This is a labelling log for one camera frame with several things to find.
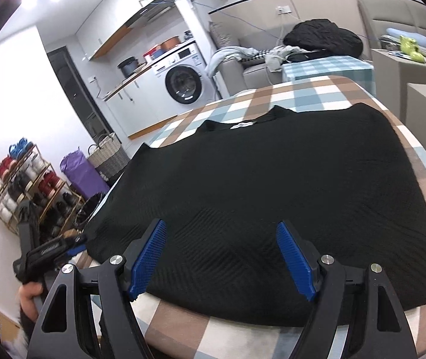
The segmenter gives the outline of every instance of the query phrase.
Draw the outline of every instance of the pillow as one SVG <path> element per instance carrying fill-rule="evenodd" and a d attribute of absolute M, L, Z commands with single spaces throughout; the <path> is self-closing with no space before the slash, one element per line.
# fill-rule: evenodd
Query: pillow
<path fill-rule="evenodd" d="M 416 32 L 405 32 L 400 30 L 395 30 L 394 28 L 387 28 L 386 32 L 390 36 L 394 36 L 395 38 L 399 38 L 401 35 L 415 39 L 418 46 L 420 47 L 426 47 L 426 36 L 418 34 Z"/>
<path fill-rule="evenodd" d="M 219 49 L 222 47 L 240 45 L 238 38 L 235 38 L 232 34 L 228 33 L 228 31 L 226 31 L 219 23 L 210 21 L 210 35 L 212 37 L 213 43 Z"/>
<path fill-rule="evenodd" d="M 263 64 L 265 63 L 265 55 L 267 55 L 268 52 L 270 52 L 270 50 L 261 50 L 255 56 L 252 56 L 250 58 L 244 58 L 240 62 L 243 67 L 251 67 L 256 66 L 257 64 Z"/>

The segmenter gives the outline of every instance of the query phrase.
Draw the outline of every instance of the metal screw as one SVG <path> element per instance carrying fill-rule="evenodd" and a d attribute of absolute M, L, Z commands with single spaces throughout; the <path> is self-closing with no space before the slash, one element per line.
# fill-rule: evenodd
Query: metal screw
<path fill-rule="evenodd" d="M 378 265 L 377 263 L 373 263 L 371 265 L 371 270 L 374 271 L 375 273 L 380 273 L 380 272 L 382 272 L 383 268 L 380 265 Z"/>
<path fill-rule="evenodd" d="M 334 258 L 331 255 L 323 255 L 321 257 L 321 261 L 325 264 L 325 265 L 332 265 L 334 262 Z"/>
<path fill-rule="evenodd" d="M 73 265 L 70 263 L 68 263 L 67 265 L 61 268 L 61 272 L 63 272 L 64 274 L 71 273 L 72 271 L 73 271 Z"/>
<path fill-rule="evenodd" d="M 121 255 L 114 255 L 110 258 L 110 263 L 112 265 L 119 265 L 121 261 L 123 260 L 123 256 Z"/>

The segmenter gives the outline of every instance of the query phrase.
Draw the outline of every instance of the black sweater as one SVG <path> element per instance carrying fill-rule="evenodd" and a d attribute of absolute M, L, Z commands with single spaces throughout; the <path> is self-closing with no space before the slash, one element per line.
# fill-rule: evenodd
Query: black sweater
<path fill-rule="evenodd" d="M 161 218 L 167 244 L 148 292 L 215 317 L 300 326 L 310 304 L 275 239 L 289 219 L 321 254 L 379 263 L 404 309 L 426 303 L 425 199 L 381 112 L 274 107 L 230 127 L 205 121 L 172 145 L 142 145 L 87 225 L 88 253 L 121 254 Z"/>

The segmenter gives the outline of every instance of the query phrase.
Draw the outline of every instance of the laundry basket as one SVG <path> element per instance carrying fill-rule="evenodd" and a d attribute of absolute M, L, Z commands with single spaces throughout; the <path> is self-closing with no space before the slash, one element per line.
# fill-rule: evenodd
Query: laundry basket
<path fill-rule="evenodd" d="M 92 144 L 88 147 L 88 161 L 102 175 L 108 186 L 112 187 L 123 173 L 123 169 L 130 161 L 130 158 L 121 147 L 117 136 L 111 133 L 106 135 L 98 145 Z"/>

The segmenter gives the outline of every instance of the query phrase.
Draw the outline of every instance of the ceiling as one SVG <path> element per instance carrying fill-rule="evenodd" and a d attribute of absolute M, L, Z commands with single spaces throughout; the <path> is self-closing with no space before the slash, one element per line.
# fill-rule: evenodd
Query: ceiling
<path fill-rule="evenodd" d="M 0 31 L 0 41 L 23 28 L 36 25 L 43 44 L 78 31 L 101 0 L 37 0 L 31 10 L 20 6 Z"/>

